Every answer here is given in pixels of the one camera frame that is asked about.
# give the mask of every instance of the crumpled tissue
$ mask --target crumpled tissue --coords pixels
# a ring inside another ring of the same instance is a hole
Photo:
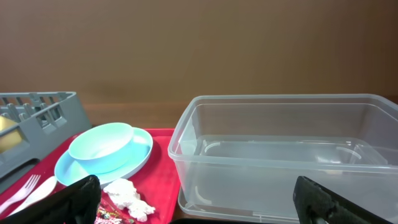
[[[155,208],[149,206],[140,199],[137,189],[131,181],[126,179],[117,179],[104,188],[112,202],[119,209],[128,208],[130,216],[140,222],[147,221],[147,215],[153,214]]]

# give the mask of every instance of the fork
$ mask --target fork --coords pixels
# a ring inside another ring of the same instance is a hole
[[[35,188],[39,179],[40,175],[32,175],[29,180],[27,180],[27,182],[21,187],[21,189],[17,191],[17,193],[0,205],[0,214],[11,204],[26,198]]]

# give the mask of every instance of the white plastic spoon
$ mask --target white plastic spoon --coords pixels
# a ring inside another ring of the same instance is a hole
[[[57,180],[54,176],[45,180],[45,182],[43,182],[42,185],[40,185],[36,190],[34,190],[20,206],[18,206],[11,214],[9,214],[9,216],[47,197],[54,190],[56,184]]]

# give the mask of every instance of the table surface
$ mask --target table surface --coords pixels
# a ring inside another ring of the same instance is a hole
[[[398,103],[398,96],[385,96]],[[124,122],[139,128],[174,128],[180,119],[187,102],[171,103],[114,103],[84,105],[87,115],[94,125]],[[179,218],[204,218],[183,213],[178,204],[174,209],[173,220]]]

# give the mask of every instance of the brown background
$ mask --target brown background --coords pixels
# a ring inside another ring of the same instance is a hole
[[[1,0],[0,91],[397,95],[397,22],[395,0]]]

